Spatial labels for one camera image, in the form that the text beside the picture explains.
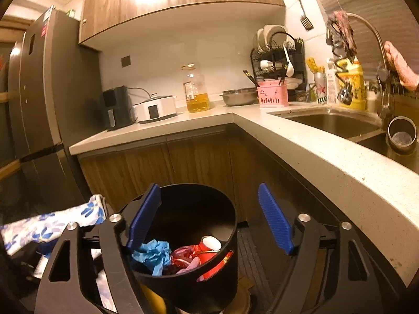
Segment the black dish rack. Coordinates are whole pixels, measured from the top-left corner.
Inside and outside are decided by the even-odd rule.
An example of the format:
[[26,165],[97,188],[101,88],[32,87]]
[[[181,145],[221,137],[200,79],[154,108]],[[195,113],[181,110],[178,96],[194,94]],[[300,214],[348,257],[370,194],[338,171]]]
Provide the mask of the black dish rack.
[[297,101],[305,93],[305,43],[292,36],[285,26],[268,24],[258,29],[250,60],[257,82],[284,79],[290,101]]

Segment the yellow detergent bottle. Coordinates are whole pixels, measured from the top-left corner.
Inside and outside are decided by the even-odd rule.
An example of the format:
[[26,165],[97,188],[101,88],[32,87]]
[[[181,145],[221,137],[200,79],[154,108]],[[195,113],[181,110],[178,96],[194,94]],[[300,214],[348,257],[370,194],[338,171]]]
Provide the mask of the yellow detergent bottle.
[[366,111],[366,87],[363,68],[357,57],[344,58],[335,62],[339,82],[337,100],[343,107]]

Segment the dark grey refrigerator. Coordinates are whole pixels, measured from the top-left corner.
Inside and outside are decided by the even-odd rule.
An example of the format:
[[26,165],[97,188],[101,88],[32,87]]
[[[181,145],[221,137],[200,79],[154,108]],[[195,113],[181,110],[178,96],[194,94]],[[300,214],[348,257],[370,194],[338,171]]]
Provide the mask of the dark grey refrigerator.
[[50,7],[9,60],[11,130],[38,213],[78,206],[92,195],[70,154],[70,146],[104,130],[99,53],[78,43],[79,26]]

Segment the white rice cooker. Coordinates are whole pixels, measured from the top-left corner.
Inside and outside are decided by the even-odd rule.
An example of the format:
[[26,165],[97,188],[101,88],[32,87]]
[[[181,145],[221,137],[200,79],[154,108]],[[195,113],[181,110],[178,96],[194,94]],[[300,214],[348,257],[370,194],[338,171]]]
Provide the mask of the white rice cooker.
[[175,98],[156,96],[134,105],[134,120],[137,123],[151,123],[177,116]]

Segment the magenta plastic bag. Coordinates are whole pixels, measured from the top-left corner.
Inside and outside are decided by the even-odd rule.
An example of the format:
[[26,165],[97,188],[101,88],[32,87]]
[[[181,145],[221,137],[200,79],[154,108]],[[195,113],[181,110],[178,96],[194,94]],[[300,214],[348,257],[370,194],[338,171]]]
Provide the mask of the magenta plastic bag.
[[170,254],[172,264],[180,269],[186,268],[197,255],[197,245],[179,247]]

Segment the cooking oil bottle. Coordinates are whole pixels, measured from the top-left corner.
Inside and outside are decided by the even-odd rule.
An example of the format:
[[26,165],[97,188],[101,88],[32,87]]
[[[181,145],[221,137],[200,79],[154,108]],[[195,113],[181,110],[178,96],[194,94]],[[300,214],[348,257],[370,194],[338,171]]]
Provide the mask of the cooking oil bottle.
[[205,87],[204,77],[194,63],[181,67],[186,106],[190,113],[208,111],[210,99]]

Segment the black air fryer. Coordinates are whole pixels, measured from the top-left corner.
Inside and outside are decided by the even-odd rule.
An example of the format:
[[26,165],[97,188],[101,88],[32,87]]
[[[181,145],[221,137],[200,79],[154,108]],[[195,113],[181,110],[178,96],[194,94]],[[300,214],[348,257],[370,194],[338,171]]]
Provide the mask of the black air fryer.
[[102,92],[101,109],[107,131],[115,131],[134,123],[134,109],[125,86]]

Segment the red white snack wrapper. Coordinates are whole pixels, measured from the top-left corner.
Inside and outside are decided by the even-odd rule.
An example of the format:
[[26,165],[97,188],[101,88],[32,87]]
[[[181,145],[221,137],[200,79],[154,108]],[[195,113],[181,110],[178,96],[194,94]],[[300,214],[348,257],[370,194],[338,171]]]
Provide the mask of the red white snack wrapper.
[[[204,281],[205,279],[209,279],[210,277],[212,277],[213,275],[215,275],[229,261],[230,257],[233,255],[233,253],[234,253],[234,251],[233,250],[230,250],[224,256],[223,260],[216,267],[214,267],[211,270],[209,270],[208,272],[204,273],[199,278],[199,281]],[[217,255],[217,251],[215,251],[215,250],[201,252],[199,254],[199,256],[198,256],[199,257],[199,260],[200,260],[200,264],[204,264],[205,262],[208,262],[209,260],[211,260],[216,255]]]

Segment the blue floral tablecloth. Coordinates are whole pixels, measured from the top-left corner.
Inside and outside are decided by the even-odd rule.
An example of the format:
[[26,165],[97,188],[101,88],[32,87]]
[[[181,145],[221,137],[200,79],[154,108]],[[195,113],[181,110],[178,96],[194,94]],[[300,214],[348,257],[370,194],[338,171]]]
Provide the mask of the blue floral tablecloth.
[[1,312],[28,313],[20,299],[33,288],[21,269],[24,254],[41,255],[34,264],[38,281],[35,313],[114,313],[117,308],[100,257],[100,224],[107,232],[103,196],[81,206],[46,213],[1,226]]

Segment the wooden lower cabinets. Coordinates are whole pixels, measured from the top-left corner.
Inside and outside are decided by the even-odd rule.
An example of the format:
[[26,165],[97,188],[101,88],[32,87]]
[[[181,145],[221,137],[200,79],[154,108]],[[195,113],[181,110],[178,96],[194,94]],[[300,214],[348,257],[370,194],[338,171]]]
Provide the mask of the wooden lower cabinets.
[[203,128],[78,155],[91,191],[102,194],[114,209],[138,196],[150,183],[196,183],[224,192],[236,207],[239,221],[239,273],[253,282],[258,308],[265,310],[285,277],[289,258],[275,245],[257,201],[265,183],[279,200],[310,214],[321,223],[350,220],[373,264],[383,302],[397,301],[405,286],[376,247],[383,235],[372,220],[391,214],[372,191],[359,191],[341,172],[328,172],[322,160],[311,167],[334,192],[331,199],[307,180],[287,159],[235,124]]

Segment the red gold paper cup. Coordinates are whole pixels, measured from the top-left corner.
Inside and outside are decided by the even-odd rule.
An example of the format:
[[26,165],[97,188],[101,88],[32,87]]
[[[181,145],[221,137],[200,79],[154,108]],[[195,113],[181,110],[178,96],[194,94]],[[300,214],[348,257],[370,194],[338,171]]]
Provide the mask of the red gold paper cup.
[[216,237],[210,235],[202,237],[199,245],[197,246],[197,255],[200,263],[204,264],[209,261],[218,254],[221,248],[222,244]]

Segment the hanging slotted spatula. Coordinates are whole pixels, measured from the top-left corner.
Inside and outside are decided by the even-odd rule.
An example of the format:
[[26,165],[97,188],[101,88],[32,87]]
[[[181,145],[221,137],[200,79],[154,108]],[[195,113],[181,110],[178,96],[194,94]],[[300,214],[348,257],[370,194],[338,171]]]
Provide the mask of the hanging slotted spatula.
[[302,10],[302,16],[300,17],[300,22],[302,23],[302,26],[304,27],[304,29],[306,31],[312,31],[312,29],[314,29],[314,26],[312,25],[311,21],[309,20],[309,18],[307,17],[304,7],[302,5],[302,1],[301,0],[297,0],[300,4],[300,8]]

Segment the wooden glass panel door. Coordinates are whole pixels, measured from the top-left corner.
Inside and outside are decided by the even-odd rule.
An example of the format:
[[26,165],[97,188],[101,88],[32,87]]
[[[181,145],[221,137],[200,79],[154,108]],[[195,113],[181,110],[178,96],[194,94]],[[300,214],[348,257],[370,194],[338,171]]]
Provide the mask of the wooden glass panel door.
[[3,16],[1,19],[1,182],[21,169],[16,158],[14,140],[9,116],[11,93],[8,89],[10,55],[15,42],[23,39],[23,34],[31,21],[16,16]]

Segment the light purple plastic bag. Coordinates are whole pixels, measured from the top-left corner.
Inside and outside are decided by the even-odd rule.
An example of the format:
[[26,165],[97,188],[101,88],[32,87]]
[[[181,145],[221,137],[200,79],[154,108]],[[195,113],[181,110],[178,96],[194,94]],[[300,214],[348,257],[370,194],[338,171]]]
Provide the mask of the light purple plastic bag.
[[183,274],[188,271],[192,271],[198,268],[200,265],[201,265],[200,258],[194,257],[186,268],[180,269],[176,274],[178,275],[178,274]]

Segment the black round trash bin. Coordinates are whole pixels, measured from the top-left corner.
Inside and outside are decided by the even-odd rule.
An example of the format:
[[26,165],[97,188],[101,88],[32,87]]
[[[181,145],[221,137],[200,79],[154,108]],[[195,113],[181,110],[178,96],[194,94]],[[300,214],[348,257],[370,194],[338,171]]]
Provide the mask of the black round trash bin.
[[[234,204],[223,192],[202,184],[161,187],[161,204],[145,241],[166,241],[177,249],[197,245],[202,237],[216,237],[218,254],[200,267],[178,275],[153,276],[132,257],[127,257],[135,280],[176,308],[188,313],[219,313],[234,299],[238,283],[237,219]],[[233,250],[229,261],[215,275],[199,278],[216,267]]]

